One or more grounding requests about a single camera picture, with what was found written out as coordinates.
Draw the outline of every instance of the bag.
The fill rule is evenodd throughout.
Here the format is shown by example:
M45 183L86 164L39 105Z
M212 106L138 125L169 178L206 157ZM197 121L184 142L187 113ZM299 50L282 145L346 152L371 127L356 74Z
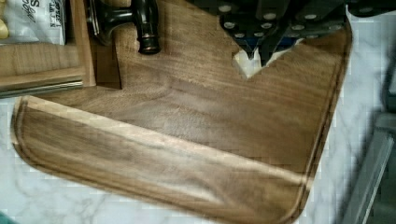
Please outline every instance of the bag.
M4 10L0 20L8 29L8 37L0 38L0 45L30 42L64 45L64 1L0 0L0 10Z

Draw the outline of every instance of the table surface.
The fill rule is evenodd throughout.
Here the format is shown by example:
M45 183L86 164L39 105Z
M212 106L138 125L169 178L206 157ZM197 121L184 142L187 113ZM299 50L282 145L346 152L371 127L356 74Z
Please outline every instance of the table surface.
M346 79L318 172L299 224L333 223L342 212L376 115L381 90L396 52L396 13L349 17L354 40ZM213 223L154 204L93 189L31 168L10 140L15 99L0 101L0 212L29 223Z

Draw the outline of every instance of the wooden tray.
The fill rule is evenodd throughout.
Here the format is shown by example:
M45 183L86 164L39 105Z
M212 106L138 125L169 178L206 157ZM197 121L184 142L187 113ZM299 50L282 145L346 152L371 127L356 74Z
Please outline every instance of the wooden tray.
M0 46L0 98L94 86L84 2L70 0L72 24L65 46Z
M126 27L116 35L122 91L21 98L18 153L47 173L217 221L291 223L316 172L350 29L305 41L245 81L215 17L158 3L163 51L138 54Z

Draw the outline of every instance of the wooden box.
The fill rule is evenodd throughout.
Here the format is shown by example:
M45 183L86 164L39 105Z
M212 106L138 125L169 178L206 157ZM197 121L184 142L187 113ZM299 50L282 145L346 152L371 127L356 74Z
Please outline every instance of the wooden box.
M0 46L0 98L95 85L84 1L69 3L65 46Z

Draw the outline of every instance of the metal stud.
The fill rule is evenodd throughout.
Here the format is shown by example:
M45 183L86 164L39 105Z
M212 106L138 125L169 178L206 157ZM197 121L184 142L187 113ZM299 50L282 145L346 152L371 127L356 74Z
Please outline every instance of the metal stud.
M291 34L288 35L288 37L292 37L292 38L296 38L296 37L299 37L299 36L300 36L299 34L295 34L295 33L291 33Z
M303 30L305 29L305 26L303 25L293 25L291 26L291 30Z
M361 9L359 9L360 13L369 13L371 11L373 11L374 9L372 7L363 7Z
M226 29L233 29L235 27L235 23L231 22L231 21L226 21L226 22L224 22L224 27Z
M229 12L229 11L231 11L231 9L232 9L232 7L230 5L219 6L220 12Z
M254 33L254 36L262 37L264 36L264 33L263 32Z
M243 38L245 36L245 34L244 33L237 33L237 34L234 34L234 36L236 38Z
M319 35L308 35L306 38L308 39L314 39L314 38L318 38Z
M272 23L271 22L266 22L262 24L262 29L269 29L272 27Z
M315 14L309 14L309 15L305 15L304 18L305 18L306 20L314 20L314 19L317 18L317 15L315 15Z
M342 29L342 28L343 28L342 25L332 25L332 26L329 26L329 30L340 30L340 29Z
M275 13L266 13L262 16L263 18L265 18L268 21L274 20L276 18L276 14Z

